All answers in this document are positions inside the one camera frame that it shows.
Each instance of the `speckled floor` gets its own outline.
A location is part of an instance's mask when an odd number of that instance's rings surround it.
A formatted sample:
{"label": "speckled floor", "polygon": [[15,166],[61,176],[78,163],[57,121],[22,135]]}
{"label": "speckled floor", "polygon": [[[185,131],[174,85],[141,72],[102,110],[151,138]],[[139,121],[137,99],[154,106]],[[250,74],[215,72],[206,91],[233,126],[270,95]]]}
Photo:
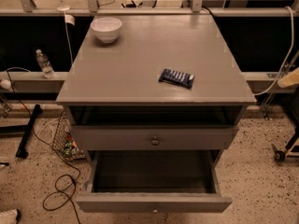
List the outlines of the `speckled floor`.
{"label": "speckled floor", "polygon": [[[36,134],[49,142],[55,132],[54,120],[62,109],[56,105],[42,105],[43,114],[35,125]],[[84,213],[75,203],[81,223],[288,223],[299,224],[299,159],[288,158],[281,164],[274,162],[272,144],[284,149],[294,133],[294,125],[279,106],[271,107],[270,120],[263,119],[257,106],[251,106],[239,123],[239,132],[225,150],[216,168],[222,196],[232,197],[233,203],[220,214],[107,214]],[[26,124],[24,109],[16,108],[0,126]],[[9,161],[0,169],[0,211],[19,208],[20,223],[77,223],[70,202],[56,211],[43,208],[45,198],[55,191],[55,181],[64,174],[76,177],[78,171],[66,166],[51,149],[31,135],[25,160],[15,159],[20,136],[0,139],[0,161]],[[81,171],[76,195],[84,192],[90,168],[86,161],[74,161]],[[47,199],[48,208],[55,208],[62,198]]]}

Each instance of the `clear water bottle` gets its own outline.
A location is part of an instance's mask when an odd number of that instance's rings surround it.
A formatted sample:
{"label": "clear water bottle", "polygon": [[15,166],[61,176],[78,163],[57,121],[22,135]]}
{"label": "clear water bottle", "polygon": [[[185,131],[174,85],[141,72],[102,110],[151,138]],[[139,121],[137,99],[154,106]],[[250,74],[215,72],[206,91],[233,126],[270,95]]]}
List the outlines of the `clear water bottle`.
{"label": "clear water bottle", "polygon": [[36,60],[43,71],[45,78],[53,78],[55,76],[54,70],[50,64],[48,56],[40,49],[36,50]]}

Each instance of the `caster wheel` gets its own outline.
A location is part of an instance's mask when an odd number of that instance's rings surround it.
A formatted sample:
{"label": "caster wheel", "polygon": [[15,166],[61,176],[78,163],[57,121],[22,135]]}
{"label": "caster wheel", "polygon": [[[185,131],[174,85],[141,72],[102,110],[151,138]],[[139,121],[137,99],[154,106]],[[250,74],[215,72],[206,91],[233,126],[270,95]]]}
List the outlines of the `caster wheel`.
{"label": "caster wheel", "polygon": [[277,150],[275,152],[274,159],[275,159],[275,161],[285,161],[286,160],[286,154],[281,150]]}

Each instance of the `gray tabletop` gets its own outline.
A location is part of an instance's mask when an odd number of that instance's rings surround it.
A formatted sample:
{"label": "gray tabletop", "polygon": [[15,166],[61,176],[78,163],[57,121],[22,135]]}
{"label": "gray tabletop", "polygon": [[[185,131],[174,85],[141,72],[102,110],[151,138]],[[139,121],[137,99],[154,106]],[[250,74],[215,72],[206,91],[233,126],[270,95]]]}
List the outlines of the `gray tabletop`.
{"label": "gray tabletop", "polygon": [[[209,15],[119,16],[121,35],[104,44],[90,30],[59,93],[61,105],[253,104]],[[190,90],[158,82],[165,68],[194,74]]]}

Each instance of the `open drawer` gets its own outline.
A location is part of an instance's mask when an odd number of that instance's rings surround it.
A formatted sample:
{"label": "open drawer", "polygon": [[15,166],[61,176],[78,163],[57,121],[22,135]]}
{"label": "open drawer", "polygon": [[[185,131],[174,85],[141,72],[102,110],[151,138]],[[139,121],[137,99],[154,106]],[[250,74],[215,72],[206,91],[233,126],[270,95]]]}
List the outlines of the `open drawer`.
{"label": "open drawer", "polygon": [[85,212],[223,212],[210,152],[103,151],[93,159]]}
{"label": "open drawer", "polygon": [[226,149],[238,131],[231,127],[71,126],[83,150],[196,150]]}

